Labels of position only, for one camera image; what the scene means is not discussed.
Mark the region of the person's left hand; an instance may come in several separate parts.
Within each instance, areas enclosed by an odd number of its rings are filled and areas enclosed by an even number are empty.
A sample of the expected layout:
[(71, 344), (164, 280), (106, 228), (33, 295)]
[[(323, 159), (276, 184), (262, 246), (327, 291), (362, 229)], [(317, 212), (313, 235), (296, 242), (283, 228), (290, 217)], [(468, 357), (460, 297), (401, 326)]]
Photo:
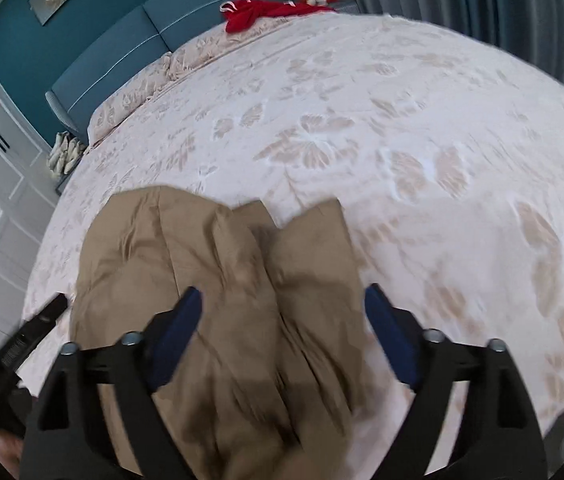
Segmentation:
[(7, 431), (0, 430), (0, 464), (15, 478), (20, 475), (24, 441)]

